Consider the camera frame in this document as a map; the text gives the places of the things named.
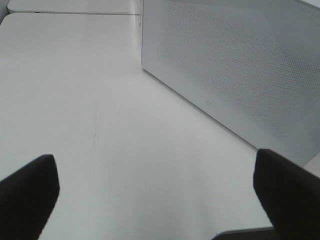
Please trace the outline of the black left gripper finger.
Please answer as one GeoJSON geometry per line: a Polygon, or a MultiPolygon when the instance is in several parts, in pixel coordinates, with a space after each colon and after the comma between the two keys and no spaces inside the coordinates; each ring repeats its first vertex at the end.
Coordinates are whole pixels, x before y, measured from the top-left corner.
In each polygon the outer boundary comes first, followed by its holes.
{"type": "Polygon", "coordinates": [[[39,239],[59,194],[59,175],[52,154],[37,157],[1,180],[0,238],[39,239]]]}

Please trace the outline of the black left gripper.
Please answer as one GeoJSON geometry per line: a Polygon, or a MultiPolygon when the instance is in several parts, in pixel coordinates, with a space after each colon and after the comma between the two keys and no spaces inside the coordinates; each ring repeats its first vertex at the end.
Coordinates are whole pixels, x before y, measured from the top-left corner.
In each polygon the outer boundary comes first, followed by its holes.
{"type": "Polygon", "coordinates": [[[318,240],[320,179],[270,149],[259,149],[253,188],[273,227],[227,230],[214,240],[318,240]]]}

